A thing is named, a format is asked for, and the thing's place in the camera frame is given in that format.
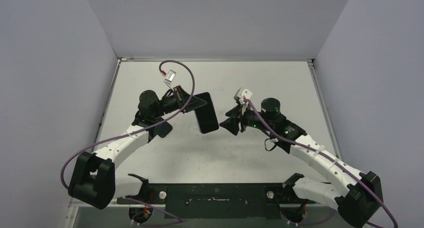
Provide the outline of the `black smartphone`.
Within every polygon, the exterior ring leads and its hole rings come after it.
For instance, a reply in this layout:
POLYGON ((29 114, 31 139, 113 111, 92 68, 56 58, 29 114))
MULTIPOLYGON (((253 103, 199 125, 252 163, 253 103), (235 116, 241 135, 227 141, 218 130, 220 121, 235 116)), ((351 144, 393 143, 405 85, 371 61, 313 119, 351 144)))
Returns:
POLYGON ((210 93, 199 93, 194 97, 206 101, 205 105, 194 110, 200 133, 207 134, 218 130, 220 126, 210 93))

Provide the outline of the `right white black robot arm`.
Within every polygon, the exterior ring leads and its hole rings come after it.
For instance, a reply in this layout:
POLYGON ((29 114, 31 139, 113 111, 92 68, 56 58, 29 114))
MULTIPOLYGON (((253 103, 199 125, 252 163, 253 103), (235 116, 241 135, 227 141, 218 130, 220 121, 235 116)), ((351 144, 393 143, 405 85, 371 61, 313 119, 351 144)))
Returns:
POLYGON ((298 199, 326 205, 351 226, 362 228, 382 206, 383 192, 380 177, 372 171, 364 173, 328 152, 323 145, 300 126, 291 122, 280 109, 276 98, 266 98, 260 111, 247 99, 225 113, 220 127, 233 135, 255 128, 265 133, 275 147, 308 164, 327 182, 318 182, 302 174, 294 174, 285 182, 282 195, 290 203, 298 199))

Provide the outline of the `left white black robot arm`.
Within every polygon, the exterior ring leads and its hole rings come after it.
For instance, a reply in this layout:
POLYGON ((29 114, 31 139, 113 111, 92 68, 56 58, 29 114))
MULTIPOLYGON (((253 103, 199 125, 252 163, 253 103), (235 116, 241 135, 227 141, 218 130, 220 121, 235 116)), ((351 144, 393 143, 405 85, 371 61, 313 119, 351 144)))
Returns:
POLYGON ((149 198, 148 179, 129 173, 116 176, 117 168, 137 149, 155 137, 165 138, 173 129, 163 116, 174 111, 194 111, 198 117, 212 104, 208 92, 191 96, 181 86, 169 89, 159 98, 155 91, 145 90, 139 96, 134 121, 117 139, 93 152, 83 151, 77 156, 67 192, 75 199, 99 210, 115 198, 130 196, 136 203, 149 198))

